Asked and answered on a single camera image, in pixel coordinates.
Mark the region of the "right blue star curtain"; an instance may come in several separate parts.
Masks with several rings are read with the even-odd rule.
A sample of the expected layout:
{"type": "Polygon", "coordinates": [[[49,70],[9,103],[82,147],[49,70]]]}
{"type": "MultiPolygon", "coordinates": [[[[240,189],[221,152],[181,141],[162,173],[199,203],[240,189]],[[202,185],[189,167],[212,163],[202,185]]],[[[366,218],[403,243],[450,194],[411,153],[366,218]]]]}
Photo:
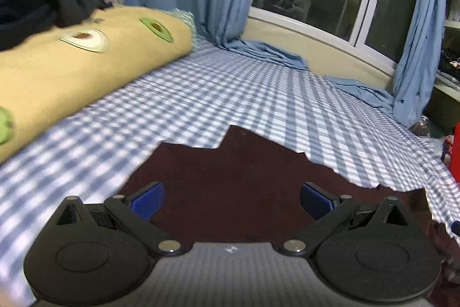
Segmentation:
{"type": "Polygon", "coordinates": [[[391,93],[353,79],[330,76],[326,79],[404,127],[412,127],[420,120],[434,88],[444,38],[446,5],[447,0],[416,0],[391,93]]]}

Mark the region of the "yellow avocado print pillow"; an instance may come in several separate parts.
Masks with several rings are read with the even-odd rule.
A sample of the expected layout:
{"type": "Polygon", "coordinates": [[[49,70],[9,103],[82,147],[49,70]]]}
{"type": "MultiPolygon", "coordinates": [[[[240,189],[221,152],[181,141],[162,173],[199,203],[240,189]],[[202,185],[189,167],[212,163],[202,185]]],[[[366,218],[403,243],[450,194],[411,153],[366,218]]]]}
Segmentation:
{"type": "Polygon", "coordinates": [[[192,34],[167,11],[118,6],[1,52],[1,160],[134,79],[192,51],[192,34]]]}

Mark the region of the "maroon printed t-shirt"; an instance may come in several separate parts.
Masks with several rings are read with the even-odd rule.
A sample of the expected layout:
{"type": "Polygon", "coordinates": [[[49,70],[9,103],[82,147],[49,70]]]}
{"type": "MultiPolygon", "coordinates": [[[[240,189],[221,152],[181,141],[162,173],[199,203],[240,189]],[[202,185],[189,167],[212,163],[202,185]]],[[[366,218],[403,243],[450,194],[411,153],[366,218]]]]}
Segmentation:
{"type": "Polygon", "coordinates": [[[122,306],[457,306],[459,246],[422,189],[360,188],[237,126],[215,149],[161,143],[122,188],[164,205],[135,214],[155,264],[122,306]],[[314,220],[311,182],[340,199],[314,220]]]}

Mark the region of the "blue checked bed sheet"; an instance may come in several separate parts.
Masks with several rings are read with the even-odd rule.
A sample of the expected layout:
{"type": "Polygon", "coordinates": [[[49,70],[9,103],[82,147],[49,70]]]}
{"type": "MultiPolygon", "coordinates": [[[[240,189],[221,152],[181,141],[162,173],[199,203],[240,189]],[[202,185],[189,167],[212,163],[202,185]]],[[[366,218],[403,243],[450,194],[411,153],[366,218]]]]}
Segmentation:
{"type": "Polygon", "coordinates": [[[423,188],[436,221],[459,219],[459,185],[403,125],[308,70],[200,41],[192,54],[60,121],[1,166],[1,289],[19,306],[33,302],[23,260],[63,198],[98,203],[159,143],[215,148],[231,125],[360,187],[423,188]]]}

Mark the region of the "green checked cushion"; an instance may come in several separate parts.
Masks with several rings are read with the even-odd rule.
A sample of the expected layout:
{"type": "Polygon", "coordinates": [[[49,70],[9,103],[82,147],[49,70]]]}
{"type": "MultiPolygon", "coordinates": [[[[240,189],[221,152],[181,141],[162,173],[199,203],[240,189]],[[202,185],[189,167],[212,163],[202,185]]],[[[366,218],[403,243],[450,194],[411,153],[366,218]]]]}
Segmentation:
{"type": "Polygon", "coordinates": [[[194,20],[194,15],[191,12],[184,11],[181,9],[172,9],[167,11],[167,14],[174,16],[176,19],[181,20],[188,26],[192,34],[192,51],[196,50],[197,44],[197,32],[196,32],[196,25],[194,20]]]}

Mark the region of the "dark clothes pile on pillow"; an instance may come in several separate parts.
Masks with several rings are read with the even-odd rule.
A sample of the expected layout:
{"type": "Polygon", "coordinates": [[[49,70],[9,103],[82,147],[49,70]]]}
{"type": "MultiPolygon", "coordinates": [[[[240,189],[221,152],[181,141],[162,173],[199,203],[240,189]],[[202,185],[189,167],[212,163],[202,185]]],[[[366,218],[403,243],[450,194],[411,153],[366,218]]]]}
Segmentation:
{"type": "Polygon", "coordinates": [[[105,0],[1,0],[1,50],[21,44],[29,36],[77,25],[97,9],[107,9],[105,0]]]}

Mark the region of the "red fabric tote bag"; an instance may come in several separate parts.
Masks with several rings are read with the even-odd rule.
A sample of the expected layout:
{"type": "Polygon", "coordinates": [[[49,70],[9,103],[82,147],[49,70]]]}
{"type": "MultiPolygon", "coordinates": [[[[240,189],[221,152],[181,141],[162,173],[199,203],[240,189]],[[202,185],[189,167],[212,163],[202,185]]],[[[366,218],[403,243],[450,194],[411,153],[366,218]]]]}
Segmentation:
{"type": "Polygon", "coordinates": [[[453,175],[457,175],[459,173],[459,164],[460,164],[460,123],[456,124],[454,139],[452,143],[452,150],[451,150],[450,171],[453,175]]]}

